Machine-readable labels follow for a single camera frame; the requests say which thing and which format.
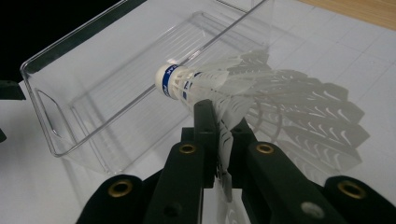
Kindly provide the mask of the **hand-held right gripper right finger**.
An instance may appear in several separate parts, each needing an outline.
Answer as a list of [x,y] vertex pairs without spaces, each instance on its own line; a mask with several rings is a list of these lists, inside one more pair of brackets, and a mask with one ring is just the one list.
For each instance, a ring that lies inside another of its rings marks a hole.
[[232,129],[232,185],[234,189],[241,189],[247,168],[248,146],[257,139],[245,119]]

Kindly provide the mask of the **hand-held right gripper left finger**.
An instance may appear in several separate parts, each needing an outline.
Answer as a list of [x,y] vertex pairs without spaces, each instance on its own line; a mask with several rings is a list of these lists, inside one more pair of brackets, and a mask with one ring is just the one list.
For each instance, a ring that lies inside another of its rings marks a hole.
[[217,171],[219,126],[210,100],[193,106],[193,124],[193,127],[182,129],[181,140],[193,141],[204,148],[204,188],[211,189]]

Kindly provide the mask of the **white shuttlecock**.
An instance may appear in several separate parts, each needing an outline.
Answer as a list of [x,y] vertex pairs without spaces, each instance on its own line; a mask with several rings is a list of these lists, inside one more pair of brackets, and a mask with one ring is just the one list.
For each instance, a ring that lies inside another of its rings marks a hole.
[[233,135],[235,128],[244,118],[252,104],[251,99],[215,92],[213,106],[219,125],[219,165],[216,178],[216,191],[219,196],[217,220],[219,224],[239,224],[237,206],[233,200],[232,175],[230,165]]
[[200,71],[211,76],[215,91],[241,94],[251,88],[258,77],[271,70],[267,64],[268,57],[263,50],[253,50],[207,63]]
[[195,105],[202,100],[217,101],[229,98],[225,91],[228,71],[165,64],[155,75],[155,86],[164,96],[179,100],[184,105]]

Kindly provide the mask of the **clear plastic container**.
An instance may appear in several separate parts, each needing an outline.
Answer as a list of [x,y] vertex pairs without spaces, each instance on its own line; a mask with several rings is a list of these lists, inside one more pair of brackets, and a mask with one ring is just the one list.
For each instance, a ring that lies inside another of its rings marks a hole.
[[122,0],[21,66],[50,153],[116,174],[188,111],[163,96],[167,63],[199,66],[269,44],[275,0]]

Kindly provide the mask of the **white table cover board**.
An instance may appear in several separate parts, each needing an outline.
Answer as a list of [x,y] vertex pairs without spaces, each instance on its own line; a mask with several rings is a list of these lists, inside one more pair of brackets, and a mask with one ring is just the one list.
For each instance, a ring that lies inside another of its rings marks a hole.
[[[370,134],[345,174],[396,205],[396,31],[275,0],[269,64],[348,89]],[[31,101],[0,102],[0,224],[75,224],[105,176],[49,153]]]

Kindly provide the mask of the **wooden table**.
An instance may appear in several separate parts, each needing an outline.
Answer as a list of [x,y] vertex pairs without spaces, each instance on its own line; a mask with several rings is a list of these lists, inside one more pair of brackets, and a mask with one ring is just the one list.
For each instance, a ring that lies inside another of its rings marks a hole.
[[300,0],[357,20],[396,31],[396,0]]

